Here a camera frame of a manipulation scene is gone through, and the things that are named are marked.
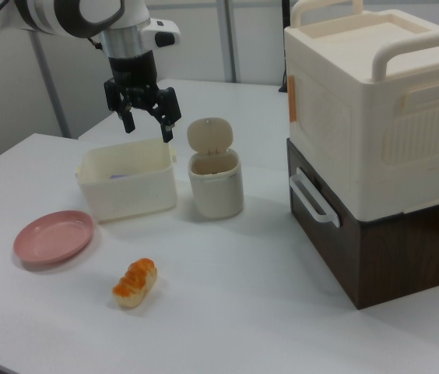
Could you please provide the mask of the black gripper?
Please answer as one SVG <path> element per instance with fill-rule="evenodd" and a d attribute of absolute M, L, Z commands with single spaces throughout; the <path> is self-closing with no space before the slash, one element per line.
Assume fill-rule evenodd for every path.
<path fill-rule="evenodd" d="M 104 83 L 107 107 L 122 120 L 126 133 L 135 130 L 131 109 L 149 109 L 159 122 L 162 139 L 169 143 L 181 109 L 173 87 L 158 89 L 152 51 L 134 58 L 109 58 L 113 78 Z"/>

